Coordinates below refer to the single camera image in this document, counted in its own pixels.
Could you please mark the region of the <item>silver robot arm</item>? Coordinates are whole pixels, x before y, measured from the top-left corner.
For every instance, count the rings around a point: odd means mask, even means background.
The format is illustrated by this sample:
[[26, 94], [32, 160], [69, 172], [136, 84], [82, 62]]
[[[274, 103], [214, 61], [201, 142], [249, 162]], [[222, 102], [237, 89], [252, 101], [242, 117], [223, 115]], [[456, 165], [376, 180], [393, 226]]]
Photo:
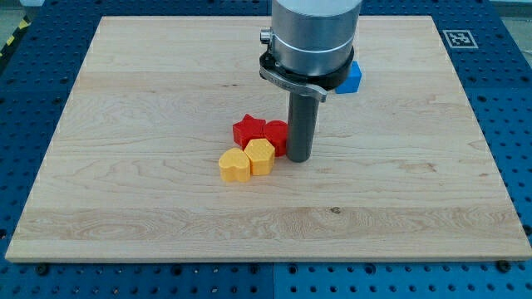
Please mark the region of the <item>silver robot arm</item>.
[[324, 102], [347, 78], [362, 0], [273, 0], [260, 76], [295, 95]]

